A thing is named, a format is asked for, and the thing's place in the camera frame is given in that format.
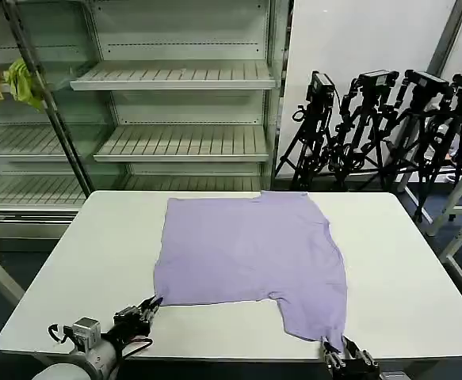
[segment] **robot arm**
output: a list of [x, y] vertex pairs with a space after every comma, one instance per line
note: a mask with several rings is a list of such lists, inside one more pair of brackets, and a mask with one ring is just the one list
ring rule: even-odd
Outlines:
[[[67, 358], [68, 363], [46, 368], [34, 380], [113, 380], [122, 360], [153, 344], [148, 336], [161, 302], [162, 298], [153, 297], [139, 306], [121, 310], [114, 315], [114, 326], [104, 334], [100, 323], [89, 318], [82, 318], [71, 327], [49, 326], [53, 340], [63, 344], [69, 339], [75, 350]], [[59, 330], [63, 337], [57, 335]], [[144, 344], [127, 355], [122, 354], [129, 344], [137, 342]]]

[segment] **shelving unit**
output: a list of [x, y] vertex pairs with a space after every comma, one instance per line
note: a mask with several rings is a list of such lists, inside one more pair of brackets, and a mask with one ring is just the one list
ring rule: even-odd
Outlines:
[[81, 205], [85, 196], [72, 175], [0, 176], [0, 205]]
[[[101, 128], [80, 126], [73, 136], [85, 152], [98, 146]], [[66, 162], [67, 157], [51, 125], [0, 125], [0, 162]]]
[[133, 176], [125, 190], [190, 192], [258, 192], [259, 177]]
[[107, 162], [265, 162], [262, 126], [135, 125], [118, 127], [95, 154]]
[[3, 81], [20, 53], [0, 6], [0, 211], [77, 210], [74, 166], [96, 189], [268, 188], [288, 4], [19, 0], [50, 119]]
[[[64, 114], [68, 134], [77, 141], [81, 159], [93, 162], [93, 154], [110, 131], [91, 102], [92, 94], [75, 97], [70, 88], [72, 80], [95, 64], [86, 48], [82, 3], [19, 2], [21, 21], [31, 32], [44, 79]], [[0, 101], [0, 220], [12, 215], [16, 222], [24, 217], [23, 212], [35, 210], [45, 212], [43, 218], [49, 220], [53, 211], [79, 209], [85, 196], [48, 116], [10, 94], [3, 73], [20, 57], [0, 6], [0, 91], [4, 97]]]
[[101, 62], [71, 82], [76, 91], [130, 89], [273, 89], [265, 61]]
[[125, 165], [144, 189], [268, 188], [288, 4], [94, 2], [101, 60], [70, 83], [113, 98], [94, 160]]

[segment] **green cloth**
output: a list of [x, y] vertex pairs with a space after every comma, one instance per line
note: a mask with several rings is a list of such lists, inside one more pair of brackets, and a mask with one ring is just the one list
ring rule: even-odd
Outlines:
[[42, 110], [42, 97], [33, 89], [33, 79], [23, 58], [17, 59], [3, 77], [10, 86], [14, 100], [22, 101], [38, 110]]

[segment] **table leg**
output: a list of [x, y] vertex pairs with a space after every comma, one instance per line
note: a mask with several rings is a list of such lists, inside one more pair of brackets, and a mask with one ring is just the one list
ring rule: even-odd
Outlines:
[[25, 291], [0, 265], [0, 293], [13, 305], [17, 305]]

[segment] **shelf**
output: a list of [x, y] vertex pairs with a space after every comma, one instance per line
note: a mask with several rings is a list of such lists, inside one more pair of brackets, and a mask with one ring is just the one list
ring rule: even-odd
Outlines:
[[75, 91], [133, 89], [273, 89], [265, 61], [104, 61], [71, 82]]
[[190, 191], [190, 192], [258, 192], [259, 177], [130, 177], [124, 190], [136, 191]]
[[100, 162], [265, 162], [261, 125], [119, 126], [94, 155]]
[[[71, 128], [80, 153], [97, 148], [101, 127]], [[0, 125], [0, 162], [66, 162], [67, 158], [51, 125]]]
[[85, 199], [71, 175], [0, 176], [0, 205], [81, 205]]

